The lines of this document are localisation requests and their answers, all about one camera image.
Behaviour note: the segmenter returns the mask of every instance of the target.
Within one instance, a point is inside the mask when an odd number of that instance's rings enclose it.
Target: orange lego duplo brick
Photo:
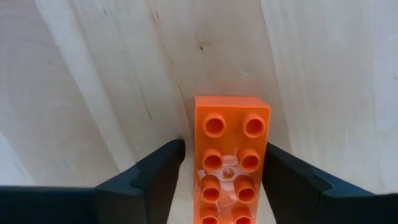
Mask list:
[[[194,224],[255,224],[271,109],[253,96],[195,98]]]

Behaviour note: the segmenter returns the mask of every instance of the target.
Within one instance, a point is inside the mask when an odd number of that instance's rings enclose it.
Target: light wooden surface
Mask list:
[[[94,186],[187,142],[169,223],[192,222],[193,97],[257,95],[270,142],[398,191],[394,0],[0,0],[0,184]],[[264,191],[258,223],[275,223]]]

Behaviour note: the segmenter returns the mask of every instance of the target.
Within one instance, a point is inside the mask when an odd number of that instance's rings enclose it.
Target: plywood wall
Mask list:
[[[257,95],[272,106],[270,142],[365,189],[397,191],[397,9],[0,1],[0,182],[94,186],[184,138],[170,222],[190,223],[193,97]],[[259,220],[275,222],[261,206]]]

